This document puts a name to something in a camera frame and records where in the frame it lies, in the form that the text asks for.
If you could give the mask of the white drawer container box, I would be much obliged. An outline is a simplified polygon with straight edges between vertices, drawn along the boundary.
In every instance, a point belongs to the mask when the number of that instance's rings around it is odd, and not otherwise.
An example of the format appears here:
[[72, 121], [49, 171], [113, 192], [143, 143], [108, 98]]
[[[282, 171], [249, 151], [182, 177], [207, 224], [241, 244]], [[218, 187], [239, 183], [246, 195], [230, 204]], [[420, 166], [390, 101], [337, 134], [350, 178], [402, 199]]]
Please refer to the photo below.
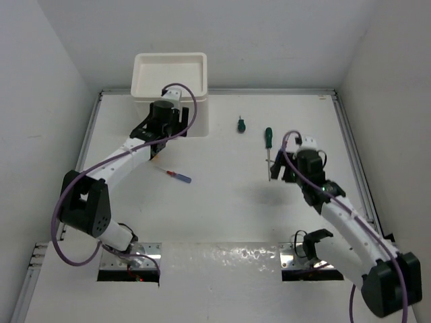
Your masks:
[[189, 120], [197, 117], [188, 130], [190, 137], [209, 134], [207, 55], [202, 52], [141, 53], [135, 57], [131, 95], [138, 116], [149, 114], [150, 104], [168, 100], [176, 108], [187, 107]]

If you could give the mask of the long green screwdriver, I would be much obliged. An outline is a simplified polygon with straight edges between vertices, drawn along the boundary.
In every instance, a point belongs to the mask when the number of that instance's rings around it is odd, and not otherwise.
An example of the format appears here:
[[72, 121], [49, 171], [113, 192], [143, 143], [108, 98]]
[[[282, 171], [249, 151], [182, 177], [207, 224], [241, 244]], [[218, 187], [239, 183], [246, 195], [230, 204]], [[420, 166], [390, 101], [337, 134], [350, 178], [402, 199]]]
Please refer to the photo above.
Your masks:
[[271, 149], [272, 149], [273, 130], [271, 127], [265, 129], [265, 149], [267, 151], [267, 175], [271, 181]]

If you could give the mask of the stubby green screwdriver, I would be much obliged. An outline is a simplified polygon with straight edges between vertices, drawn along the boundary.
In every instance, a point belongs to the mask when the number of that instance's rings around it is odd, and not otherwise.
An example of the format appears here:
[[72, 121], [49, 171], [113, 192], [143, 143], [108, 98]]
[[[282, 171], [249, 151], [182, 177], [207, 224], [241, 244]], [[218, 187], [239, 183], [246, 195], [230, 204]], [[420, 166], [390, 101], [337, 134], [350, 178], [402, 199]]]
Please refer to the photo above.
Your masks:
[[244, 119], [239, 116], [238, 122], [237, 122], [237, 132], [240, 134], [243, 134], [246, 131], [246, 125], [244, 122]]

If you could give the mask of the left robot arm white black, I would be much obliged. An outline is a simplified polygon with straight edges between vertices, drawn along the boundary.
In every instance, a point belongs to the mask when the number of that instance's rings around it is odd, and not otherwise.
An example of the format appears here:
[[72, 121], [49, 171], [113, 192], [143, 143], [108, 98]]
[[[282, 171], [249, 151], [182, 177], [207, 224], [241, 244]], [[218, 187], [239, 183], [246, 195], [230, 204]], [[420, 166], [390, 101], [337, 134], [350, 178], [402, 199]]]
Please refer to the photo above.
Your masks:
[[186, 136], [189, 109], [179, 105], [180, 99], [168, 96], [152, 102], [148, 116], [114, 153], [85, 171], [68, 172], [54, 218], [116, 252], [127, 252], [135, 238], [112, 218], [109, 193], [136, 167], [155, 158], [167, 141]]

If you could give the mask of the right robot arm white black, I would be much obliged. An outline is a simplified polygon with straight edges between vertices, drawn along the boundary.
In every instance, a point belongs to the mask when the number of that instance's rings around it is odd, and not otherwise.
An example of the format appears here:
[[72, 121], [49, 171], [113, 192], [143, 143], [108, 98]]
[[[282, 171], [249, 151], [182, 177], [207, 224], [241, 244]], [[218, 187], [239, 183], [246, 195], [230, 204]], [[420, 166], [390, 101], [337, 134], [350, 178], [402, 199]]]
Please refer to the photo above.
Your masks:
[[274, 180], [297, 184], [306, 203], [336, 230], [307, 234], [303, 242], [306, 257], [333, 265], [360, 290], [375, 316], [384, 318], [400, 311], [406, 322], [408, 307], [422, 300], [418, 257], [413, 252], [402, 253], [358, 215], [345, 191], [326, 177], [318, 151], [280, 150], [270, 171]]

